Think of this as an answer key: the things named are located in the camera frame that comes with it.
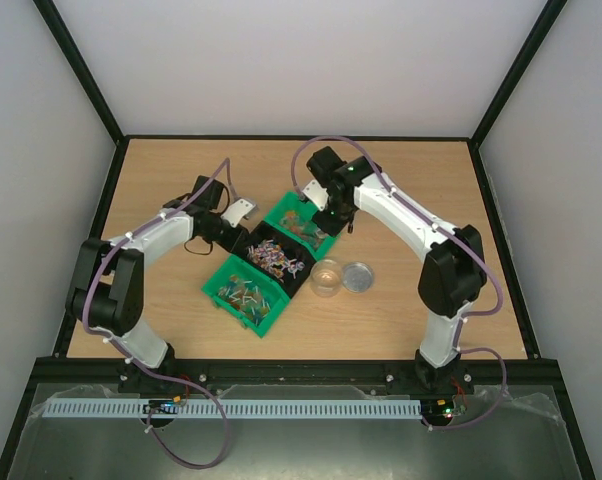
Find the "black bin with lollipops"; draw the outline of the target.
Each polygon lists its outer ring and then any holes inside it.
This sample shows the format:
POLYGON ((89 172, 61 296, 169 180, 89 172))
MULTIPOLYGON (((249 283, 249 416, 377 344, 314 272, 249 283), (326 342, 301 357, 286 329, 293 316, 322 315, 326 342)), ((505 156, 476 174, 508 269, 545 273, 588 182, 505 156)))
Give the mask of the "black bin with lollipops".
POLYGON ((309 279, 316 263, 305 246, 265 221, 242 237, 233 253, 272 279, 289 298, 309 279))

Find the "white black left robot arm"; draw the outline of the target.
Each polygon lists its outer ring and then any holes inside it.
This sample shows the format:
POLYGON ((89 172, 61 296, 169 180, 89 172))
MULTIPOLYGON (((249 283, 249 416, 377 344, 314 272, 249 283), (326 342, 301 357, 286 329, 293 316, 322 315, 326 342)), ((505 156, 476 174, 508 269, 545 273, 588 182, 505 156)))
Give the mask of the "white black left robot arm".
POLYGON ((235 251, 248 230, 241 220, 257 205, 245 198, 223 212, 177 197, 138 229, 109 240, 83 242, 66 297, 66 312, 86 333, 113 344, 130 362, 156 370, 168 358, 170 345, 143 317, 145 270, 173 248, 194 238, 235 251))

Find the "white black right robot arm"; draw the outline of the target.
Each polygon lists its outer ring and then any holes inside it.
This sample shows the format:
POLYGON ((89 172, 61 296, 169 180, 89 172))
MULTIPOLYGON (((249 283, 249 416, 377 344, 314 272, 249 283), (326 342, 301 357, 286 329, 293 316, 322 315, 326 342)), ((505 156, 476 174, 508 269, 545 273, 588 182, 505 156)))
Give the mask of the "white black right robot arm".
POLYGON ((336 236, 366 212, 406 243, 422 263, 418 294, 428 311, 425 336, 415 355, 415 373, 427 391, 441 390, 459 361, 462 317, 487 282, 478 230, 458 228, 413 202, 380 167, 359 157, 342 160, 325 147, 307 161, 314 179, 302 194, 317 212, 312 221, 336 236))

